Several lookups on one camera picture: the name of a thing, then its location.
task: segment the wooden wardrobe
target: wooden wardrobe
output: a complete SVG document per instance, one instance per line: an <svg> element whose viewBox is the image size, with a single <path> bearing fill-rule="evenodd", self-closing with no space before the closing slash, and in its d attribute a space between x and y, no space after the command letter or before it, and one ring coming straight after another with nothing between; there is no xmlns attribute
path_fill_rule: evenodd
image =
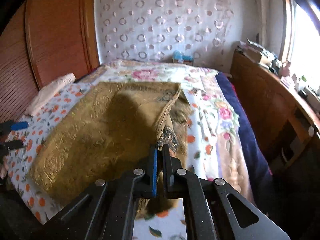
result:
<svg viewBox="0 0 320 240"><path fill-rule="evenodd" d="M0 36L0 122L57 77L98 65L93 0L26 0Z"/></svg>

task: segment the white curtain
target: white curtain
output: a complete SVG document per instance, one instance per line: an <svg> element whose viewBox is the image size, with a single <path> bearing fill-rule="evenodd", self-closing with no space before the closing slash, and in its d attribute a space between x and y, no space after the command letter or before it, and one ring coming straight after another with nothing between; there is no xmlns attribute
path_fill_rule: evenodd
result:
<svg viewBox="0 0 320 240"><path fill-rule="evenodd" d="M269 44L267 34L267 17L269 15L269 0L255 0L258 6L259 12L259 43L263 47L267 47Z"/></svg>

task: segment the orange fruit pattern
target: orange fruit pattern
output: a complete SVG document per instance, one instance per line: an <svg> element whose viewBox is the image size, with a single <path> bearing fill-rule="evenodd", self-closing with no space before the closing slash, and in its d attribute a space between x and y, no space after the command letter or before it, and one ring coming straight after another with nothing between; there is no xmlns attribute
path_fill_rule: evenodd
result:
<svg viewBox="0 0 320 240"><path fill-rule="evenodd" d="M37 146L36 153L39 154L39 152L41 151L41 149L42 149L42 144L39 144L39 145Z"/></svg>
<svg viewBox="0 0 320 240"><path fill-rule="evenodd" d="M212 146L210 144L208 144L205 147L205 152L207 153L207 155L211 155L211 150L212 150Z"/></svg>
<svg viewBox="0 0 320 240"><path fill-rule="evenodd" d="M34 204L35 204L35 199L33 197L29 198L30 207L33 207Z"/></svg>
<svg viewBox="0 0 320 240"><path fill-rule="evenodd" d="M190 118L188 118L188 120L187 120L187 124L188 124L188 126L189 126L189 127L191 127L191 126L192 126L192 121L191 121L191 119L190 119Z"/></svg>
<svg viewBox="0 0 320 240"><path fill-rule="evenodd" d="M189 93L190 95L194 95L194 94L196 93L196 91L195 91L194 89L191 89L191 90L188 91L188 93Z"/></svg>
<svg viewBox="0 0 320 240"><path fill-rule="evenodd" d="M193 135L188 135L187 142L188 143L194 143L196 138Z"/></svg>
<svg viewBox="0 0 320 240"><path fill-rule="evenodd" d="M58 105L55 105L55 106L53 107L53 109L52 109L52 112L54 113L54 112L56 112L58 109L59 109L59 106L58 106Z"/></svg>
<svg viewBox="0 0 320 240"><path fill-rule="evenodd" d="M162 211L162 212L158 213L158 214L157 214L157 217L164 218L164 217L166 217L167 215L169 215L169 211L168 211L168 210L165 210L165 211Z"/></svg>
<svg viewBox="0 0 320 240"><path fill-rule="evenodd" d="M44 207L45 206L45 200L44 200L43 197L39 199L39 205L40 205L40 207Z"/></svg>
<svg viewBox="0 0 320 240"><path fill-rule="evenodd" d="M26 147L27 152L31 150L31 148L32 148L32 143L33 143L32 140L29 140L29 141L28 141L28 144L27 144L27 147Z"/></svg>
<svg viewBox="0 0 320 240"><path fill-rule="evenodd" d="M35 216L36 216L37 220L38 220L39 222L41 222L40 213L39 213L38 211L35 213Z"/></svg>

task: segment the pink rose pattern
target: pink rose pattern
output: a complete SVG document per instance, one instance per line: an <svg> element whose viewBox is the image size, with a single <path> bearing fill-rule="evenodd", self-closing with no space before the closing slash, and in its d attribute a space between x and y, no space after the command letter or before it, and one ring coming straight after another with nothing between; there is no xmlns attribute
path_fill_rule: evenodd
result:
<svg viewBox="0 0 320 240"><path fill-rule="evenodd" d="M158 77L159 71L155 69L142 69L135 70L132 72L131 77L136 78L138 80L143 81L155 81L156 77Z"/></svg>
<svg viewBox="0 0 320 240"><path fill-rule="evenodd" d="M197 82L197 79L192 78L192 77L185 77L184 80L187 80L187 81L189 81L191 83L196 83Z"/></svg>
<svg viewBox="0 0 320 240"><path fill-rule="evenodd" d="M223 134L223 137L224 137L225 140L229 140L229 139L230 139L230 134L227 133L227 132L225 132L225 133Z"/></svg>
<svg viewBox="0 0 320 240"><path fill-rule="evenodd" d="M219 115L223 120L227 120L231 118L231 112L229 109L222 107L219 109Z"/></svg>
<svg viewBox="0 0 320 240"><path fill-rule="evenodd" d="M210 98L211 98L211 95L209 95L209 94L202 95L202 99L205 101L210 100Z"/></svg>

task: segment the white sheet with orange print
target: white sheet with orange print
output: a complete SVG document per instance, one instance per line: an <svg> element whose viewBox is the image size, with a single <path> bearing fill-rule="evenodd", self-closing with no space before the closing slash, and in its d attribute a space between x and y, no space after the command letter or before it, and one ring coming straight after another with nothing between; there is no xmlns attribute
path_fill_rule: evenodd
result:
<svg viewBox="0 0 320 240"><path fill-rule="evenodd" d="M118 60L110 64L107 71L92 85L98 82L180 82L194 110L188 120L188 169L202 179L213 180L221 176L221 165L223 165L216 147L217 134L223 134L226 145L230 141L240 144L237 132L238 116L224 96L221 96L222 93L216 93L220 89L215 79L216 74L215 70L182 64L130 63ZM78 83L66 86L41 109L36 117L22 117L20 121L27 121L29 127L16 133L12 132L8 138L9 140L19 138L26 143L25 149L10 153L9 176L25 204L43 224L62 207L29 178L28 171L48 134L88 92L90 85ZM240 165L245 166L243 155L242 160ZM249 190L247 197L251 200L251 189L247 190ZM170 240L187 238L182 200L176 208L147 220L135 221L133 239L148 240L154 239L155 236Z"/></svg>

